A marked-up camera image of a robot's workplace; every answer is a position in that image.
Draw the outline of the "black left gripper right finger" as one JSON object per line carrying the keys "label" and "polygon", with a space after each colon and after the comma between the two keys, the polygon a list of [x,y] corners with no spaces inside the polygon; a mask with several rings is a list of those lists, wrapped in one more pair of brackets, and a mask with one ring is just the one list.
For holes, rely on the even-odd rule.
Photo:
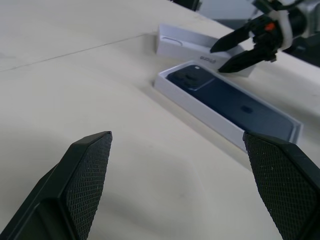
{"label": "black left gripper right finger", "polygon": [[284,240],[320,238],[320,169],[294,143],[242,137],[258,193]]}

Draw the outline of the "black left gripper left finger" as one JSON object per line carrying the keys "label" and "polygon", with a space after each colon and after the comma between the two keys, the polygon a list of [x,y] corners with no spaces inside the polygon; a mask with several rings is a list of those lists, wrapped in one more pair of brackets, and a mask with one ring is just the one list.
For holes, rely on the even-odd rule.
{"label": "black left gripper left finger", "polygon": [[2,240],[86,240],[104,189],[112,133],[70,145],[34,186],[0,234]]}

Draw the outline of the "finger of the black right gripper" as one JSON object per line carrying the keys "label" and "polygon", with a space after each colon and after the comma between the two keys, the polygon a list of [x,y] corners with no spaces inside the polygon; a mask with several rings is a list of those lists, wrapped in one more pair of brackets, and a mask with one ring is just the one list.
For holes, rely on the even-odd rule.
{"label": "finger of the black right gripper", "polygon": [[254,48],[231,57],[218,71],[220,73],[237,73],[261,61],[262,50]]}
{"label": "finger of the black right gripper", "polygon": [[244,26],[233,32],[221,37],[210,49],[210,53],[226,52],[237,47],[240,43],[250,38],[250,32],[254,31],[257,24],[249,21]]}

